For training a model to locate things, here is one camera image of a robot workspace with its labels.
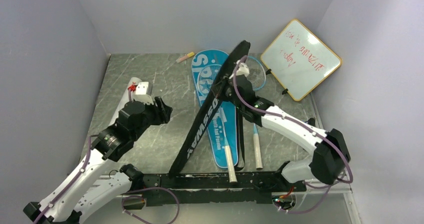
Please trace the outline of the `blue racket cover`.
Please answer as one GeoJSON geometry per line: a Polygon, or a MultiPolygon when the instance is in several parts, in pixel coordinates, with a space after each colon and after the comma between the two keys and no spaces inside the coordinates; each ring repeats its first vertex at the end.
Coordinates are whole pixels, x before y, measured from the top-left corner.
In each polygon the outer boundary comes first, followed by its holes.
{"type": "MultiPolygon", "coordinates": [[[[193,76],[195,93],[202,106],[210,85],[214,82],[219,69],[228,58],[228,54],[218,49],[208,49],[198,52],[191,62],[191,72],[193,76]]],[[[239,161],[238,140],[236,134],[236,107],[230,102],[223,102],[220,111],[212,119],[207,127],[212,156],[215,164],[221,169],[227,169],[228,163],[223,145],[224,138],[227,139],[228,146],[232,154],[233,165],[239,161]]]]}

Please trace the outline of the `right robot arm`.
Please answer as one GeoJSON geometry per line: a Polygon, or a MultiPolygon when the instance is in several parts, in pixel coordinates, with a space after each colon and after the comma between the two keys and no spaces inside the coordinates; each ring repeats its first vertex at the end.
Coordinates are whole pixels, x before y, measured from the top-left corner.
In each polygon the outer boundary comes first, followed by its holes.
{"type": "Polygon", "coordinates": [[[259,97],[248,81],[249,68],[243,60],[232,64],[228,83],[233,104],[244,111],[245,119],[270,129],[298,144],[311,158],[288,162],[275,177],[275,186],[288,191],[295,182],[317,179],[326,185],[336,182],[351,184],[354,180],[349,165],[350,153],[343,134],[314,127],[283,111],[269,100],[259,97]]]}

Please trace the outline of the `blue white badminton racket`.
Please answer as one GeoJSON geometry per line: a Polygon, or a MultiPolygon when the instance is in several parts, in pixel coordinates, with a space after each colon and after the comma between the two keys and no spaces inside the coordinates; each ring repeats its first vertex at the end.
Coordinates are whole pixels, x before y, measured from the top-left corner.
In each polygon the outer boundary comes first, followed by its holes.
{"type": "MultiPolygon", "coordinates": [[[[263,65],[258,59],[253,56],[248,56],[245,64],[249,68],[249,76],[247,77],[247,79],[252,84],[252,89],[254,91],[260,90],[266,83],[266,71],[263,65]]],[[[253,124],[253,147],[255,155],[255,168],[256,170],[262,170],[263,163],[261,156],[260,139],[256,124],[253,124]]]]}

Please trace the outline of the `black racket cover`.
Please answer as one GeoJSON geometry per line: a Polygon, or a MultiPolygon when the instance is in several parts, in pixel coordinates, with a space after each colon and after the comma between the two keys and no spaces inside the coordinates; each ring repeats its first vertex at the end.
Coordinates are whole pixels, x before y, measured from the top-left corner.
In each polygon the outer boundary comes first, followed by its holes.
{"type": "Polygon", "coordinates": [[[247,55],[250,47],[250,42],[242,40],[229,54],[229,57],[225,59],[216,77],[212,79],[212,90],[207,93],[204,103],[200,106],[185,141],[169,169],[168,175],[171,178],[180,175],[195,148],[198,146],[198,142],[206,132],[214,115],[217,113],[222,102],[226,100],[223,89],[229,86],[228,79],[236,66],[235,62],[244,55],[247,55]]]}

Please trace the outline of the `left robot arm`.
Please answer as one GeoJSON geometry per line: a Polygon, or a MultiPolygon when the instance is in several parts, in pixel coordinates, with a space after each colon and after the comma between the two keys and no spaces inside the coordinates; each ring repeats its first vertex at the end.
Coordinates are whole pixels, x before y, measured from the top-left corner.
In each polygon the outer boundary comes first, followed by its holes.
{"type": "Polygon", "coordinates": [[[173,109],[161,97],[152,97],[152,87],[148,81],[130,79],[108,127],[88,138],[82,161],[47,197],[24,207],[32,223],[82,224],[115,196],[142,190],[144,175],[132,164],[122,166],[105,183],[97,187],[93,184],[150,126],[169,122],[173,109]]]}

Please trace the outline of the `white shuttlecock tube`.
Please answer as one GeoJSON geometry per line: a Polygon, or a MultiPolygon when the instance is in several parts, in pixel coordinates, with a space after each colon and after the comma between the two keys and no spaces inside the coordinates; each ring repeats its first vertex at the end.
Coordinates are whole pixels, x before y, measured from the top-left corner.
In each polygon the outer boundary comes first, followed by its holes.
{"type": "Polygon", "coordinates": [[[116,109],[115,109],[115,111],[114,111],[114,113],[113,113],[113,115],[112,115],[112,117],[111,117],[111,119],[110,119],[110,122],[107,124],[107,126],[110,126],[110,125],[112,125],[112,124],[114,124],[115,123],[115,121],[116,121],[116,118],[118,117],[118,114],[119,114],[119,111],[124,107],[124,105],[130,100],[129,99],[129,90],[128,90],[128,88],[131,86],[131,85],[138,85],[140,82],[141,82],[142,80],[140,79],[140,78],[137,78],[137,77],[132,77],[130,80],[129,80],[129,82],[128,82],[128,84],[126,85],[126,87],[124,88],[124,92],[123,92],[123,94],[121,95],[121,99],[120,99],[120,101],[119,101],[119,103],[118,103],[118,105],[117,105],[117,107],[116,107],[116,109]]]}

